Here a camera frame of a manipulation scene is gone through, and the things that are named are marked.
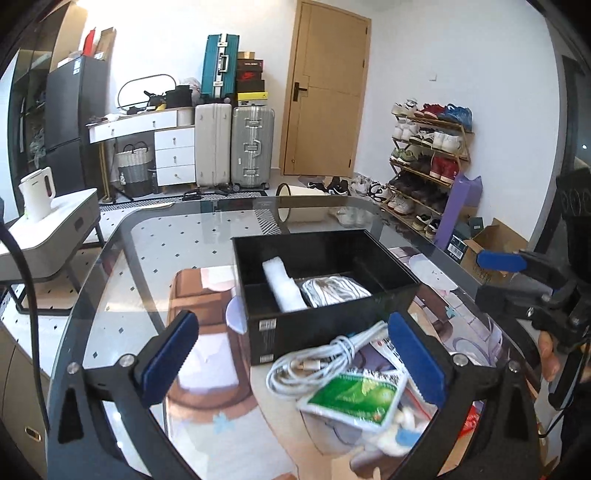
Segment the white suitcase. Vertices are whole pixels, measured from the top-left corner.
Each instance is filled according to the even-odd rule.
[[[232,105],[210,103],[195,107],[195,175],[200,187],[230,183]]]

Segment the power cord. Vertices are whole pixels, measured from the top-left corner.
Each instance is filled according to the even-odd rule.
[[[579,384],[581,383],[581,378],[583,378],[583,371],[585,370],[585,365],[589,361],[589,350],[590,349],[591,349],[591,339],[590,340],[587,340],[587,346],[585,347],[585,353],[583,355],[583,358],[581,359],[581,363],[580,363],[580,367],[579,367],[579,373],[577,374],[577,378],[576,378],[576,380],[574,382],[573,393],[572,393],[572,395],[570,397],[569,404],[566,405],[566,407],[561,410],[561,412],[558,414],[558,416],[556,417],[556,419],[552,422],[552,425],[550,425],[550,427],[548,427],[548,430],[546,430],[545,433],[539,433],[538,434],[538,438],[545,439],[550,434],[550,432],[554,429],[554,427],[556,427],[556,425],[558,424],[558,422],[560,421],[560,419],[564,416],[564,412],[566,411],[566,409],[569,408],[570,405],[571,405],[571,403],[573,402],[574,391],[579,386]]]
[[[29,270],[25,255],[18,246],[17,241],[11,235],[8,228],[0,219],[0,242],[2,242],[12,259],[17,265],[18,271],[21,274],[22,280],[25,284],[27,292],[27,300],[29,304],[29,319],[31,322],[31,356],[33,358],[33,380],[35,382],[35,393],[37,394],[37,401],[41,407],[41,415],[45,430],[49,434],[49,415],[47,414],[47,406],[45,404],[45,397],[43,396],[43,389],[41,388],[41,368],[39,362],[39,316],[37,313],[37,296],[35,295],[35,288],[33,286],[33,277]]]
[[[329,345],[288,353],[269,370],[267,388],[284,400],[314,393],[348,370],[355,354],[380,334],[388,335],[388,325],[382,321],[351,338],[340,335]]]

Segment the white cable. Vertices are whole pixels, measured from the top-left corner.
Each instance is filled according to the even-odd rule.
[[[273,395],[285,400],[314,393],[348,370],[355,354],[371,340],[386,336],[388,325],[380,321],[351,338],[341,335],[329,345],[288,353],[269,370],[267,388]]]

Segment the white sneaker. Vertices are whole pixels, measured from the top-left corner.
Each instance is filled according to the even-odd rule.
[[[408,215],[414,211],[414,202],[411,199],[401,199],[398,205],[394,207],[394,212],[400,215]]]

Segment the black refrigerator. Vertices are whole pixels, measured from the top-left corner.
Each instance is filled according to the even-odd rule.
[[[108,70],[108,62],[82,56],[47,77],[45,147],[56,195],[104,194],[98,145],[90,145],[86,125],[106,113]]]

